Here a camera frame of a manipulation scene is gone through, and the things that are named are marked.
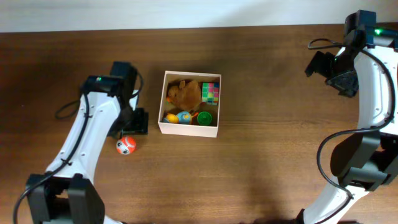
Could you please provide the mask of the red white ball toy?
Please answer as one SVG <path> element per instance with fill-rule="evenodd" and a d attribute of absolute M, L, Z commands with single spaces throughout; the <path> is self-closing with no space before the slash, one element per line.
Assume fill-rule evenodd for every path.
<path fill-rule="evenodd" d="M 123 136 L 116 142 L 116 149 L 122 155 L 128 155 L 136 150 L 136 142 L 131 136 Z"/>

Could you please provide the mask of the orange blue duck toy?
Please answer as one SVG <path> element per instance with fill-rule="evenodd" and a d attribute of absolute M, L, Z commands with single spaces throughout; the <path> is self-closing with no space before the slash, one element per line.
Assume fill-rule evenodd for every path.
<path fill-rule="evenodd" d="M 193 119 L 198 116 L 198 112 L 189 113 L 188 111 L 182 111 L 178 114 L 167 114 L 163 117 L 163 123 L 172 123 L 172 124 L 193 124 Z"/>

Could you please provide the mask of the brown plush chicken toy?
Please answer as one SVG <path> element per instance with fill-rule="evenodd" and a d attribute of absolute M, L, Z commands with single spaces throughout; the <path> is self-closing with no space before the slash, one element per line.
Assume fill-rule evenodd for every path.
<path fill-rule="evenodd" d="M 196 111 L 202 103 L 201 88 L 196 80 L 180 81 L 169 88 L 167 96 L 171 104 L 183 111 Z"/>

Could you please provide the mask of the green lattice ball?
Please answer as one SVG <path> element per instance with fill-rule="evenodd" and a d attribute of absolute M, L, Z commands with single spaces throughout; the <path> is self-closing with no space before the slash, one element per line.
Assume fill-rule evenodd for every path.
<path fill-rule="evenodd" d="M 197 116 L 197 123 L 200 126 L 209 126 L 213 121 L 213 116 L 207 111 L 202 111 Z"/>

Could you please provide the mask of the colourful puzzle cube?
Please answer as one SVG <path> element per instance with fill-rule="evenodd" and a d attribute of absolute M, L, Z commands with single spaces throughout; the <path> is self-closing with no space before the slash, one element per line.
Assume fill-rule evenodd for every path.
<path fill-rule="evenodd" d="M 220 84 L 202 83 L 201 97 L 203 103 L 218 106 L 220 101 Z"/>

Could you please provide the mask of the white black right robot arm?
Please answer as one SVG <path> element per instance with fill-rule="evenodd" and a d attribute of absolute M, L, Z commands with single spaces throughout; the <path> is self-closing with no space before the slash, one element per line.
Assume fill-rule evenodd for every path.
<path fill-rule="evenodd" d="M 315 39 L 305 69 L 348 98 L 359 98 L 356 129 L 335 146 L 331 176 L 295 223 L 340 223 L 361 198 L 397 177 L 397 32 L 376 25 L 376 13 L 359 10 L 345 20 L 344 41 Z"/>

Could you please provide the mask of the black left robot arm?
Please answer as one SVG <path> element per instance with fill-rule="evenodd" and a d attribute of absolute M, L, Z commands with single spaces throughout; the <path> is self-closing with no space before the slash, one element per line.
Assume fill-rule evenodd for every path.
<path fill-rule="evenodd" d="M 138 108 L 129 62 L 114 62 L 109 75 L 89 76 L 80 87 L 73 126 L 44 174 L 29 176 L 21 197 L 34 223 L 114 223 L 94 187 L 94 175 L 108 136 L 147 134 L 149 114 Z"/>

